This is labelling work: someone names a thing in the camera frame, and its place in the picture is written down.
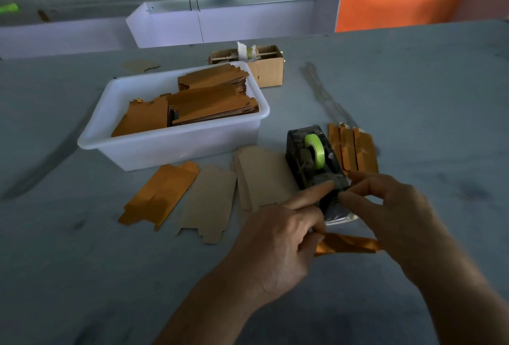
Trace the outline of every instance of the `right hand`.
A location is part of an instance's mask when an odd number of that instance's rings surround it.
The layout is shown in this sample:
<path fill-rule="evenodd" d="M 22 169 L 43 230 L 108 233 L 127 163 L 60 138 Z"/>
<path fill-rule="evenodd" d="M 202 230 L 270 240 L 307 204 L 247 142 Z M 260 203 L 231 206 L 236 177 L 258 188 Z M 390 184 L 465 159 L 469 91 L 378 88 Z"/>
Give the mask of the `right hand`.
<path fill-rule="evenodd" d="M 461 259 L 446 226 L 417 189 L 379 173 L 352 171 L 349 178 L 352 187 L 340 192 L 340 203 L 366 223 L 411 282 Z M 383 199 L 383 205 L 364 198 L 368 195 Z"/>

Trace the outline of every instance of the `work table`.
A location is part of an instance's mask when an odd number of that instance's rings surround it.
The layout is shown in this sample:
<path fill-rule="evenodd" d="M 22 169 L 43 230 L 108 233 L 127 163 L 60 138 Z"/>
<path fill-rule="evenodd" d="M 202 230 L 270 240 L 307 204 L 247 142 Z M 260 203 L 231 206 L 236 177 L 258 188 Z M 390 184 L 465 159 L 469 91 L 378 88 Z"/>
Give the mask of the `work table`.
<path fill-rule="evenodd" d="M 248 41 L 275 44 L 284 84 L 258 143 L 341 121 L 372 134 L 379 168 L 415 185 L 509 299 L 509 23 Z M 0 61 L 0 343 L 150 343 L 238 233 L 237 199 L 219 245 L 175 236 L 182 201 L 157 233 L 118 224 L 156 168 L 124 172 L 76 140 L 130 59 L 153 71 L 205 65 L 232 42 Z M 315 67 L 318 80 L 310 78 Z M 324 108 L 320 85 L 340 105 Z M 232 155 L 199 159 L 226 169 Z M 372 237 L 360 220 L 330 227 Z M 315 259 L 309 276 L 247 323 L 238 344 L 430 344 L 418 290 L 385 252 Z"/>

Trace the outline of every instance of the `small cardboard box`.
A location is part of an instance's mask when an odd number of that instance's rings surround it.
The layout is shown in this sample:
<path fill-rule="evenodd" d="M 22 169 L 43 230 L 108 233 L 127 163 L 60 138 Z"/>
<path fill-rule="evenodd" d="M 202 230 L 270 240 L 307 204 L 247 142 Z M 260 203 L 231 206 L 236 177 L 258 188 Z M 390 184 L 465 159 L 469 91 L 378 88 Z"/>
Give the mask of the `small cardboard box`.
<path fill-rule="evenodd" d="M 283 84 L 284 58 L 283 52 L 276 45 L 257 46 L 261 59 L 248 62 L 247 65 L 258 86 L 266 88 Z M 209 65 L 221 62 L 238 61 L 237 49 L 226 49 L 218 52 L 211 52 Z"/>

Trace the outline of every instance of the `white plastic bin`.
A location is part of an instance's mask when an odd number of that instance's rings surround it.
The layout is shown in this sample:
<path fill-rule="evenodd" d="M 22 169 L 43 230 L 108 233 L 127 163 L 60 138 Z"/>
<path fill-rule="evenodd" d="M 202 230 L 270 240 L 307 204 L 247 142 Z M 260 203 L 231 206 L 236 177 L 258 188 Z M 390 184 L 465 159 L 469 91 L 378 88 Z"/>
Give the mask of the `white plastic bin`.
<path fill-rule="evenodd" d="M 82 149 L 99 149 L 125 171 L 232 152 L 256 144 L 260 121 L 270 109 L 245 62 L 231 62 L 249 73 L 246 93 L 256 98 L 257 113 L 172 126 L 132 135 L 111 137 L 129 102 L 137 97 L 150 101 L 162 93 L 178 91 L 177 77 L 215 67 L 193 67 L 112 80 L 106 86 L 92 118 L 78 139 Z"/>

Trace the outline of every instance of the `green tape roll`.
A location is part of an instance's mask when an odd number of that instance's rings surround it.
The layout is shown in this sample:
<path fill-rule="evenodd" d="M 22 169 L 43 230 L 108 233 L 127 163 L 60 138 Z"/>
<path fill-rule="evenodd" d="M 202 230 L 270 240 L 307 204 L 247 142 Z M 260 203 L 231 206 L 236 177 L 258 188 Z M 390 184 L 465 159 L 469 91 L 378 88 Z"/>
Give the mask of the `green tape roll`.
<path fill-rule="evenodd" d="M 310 133 L 304 137 L 304 146 L 311 146 L 315 150 L 315 169 L 322 169 L 325 165 L 325 149 L 320 138 L 314 133 Z"/>

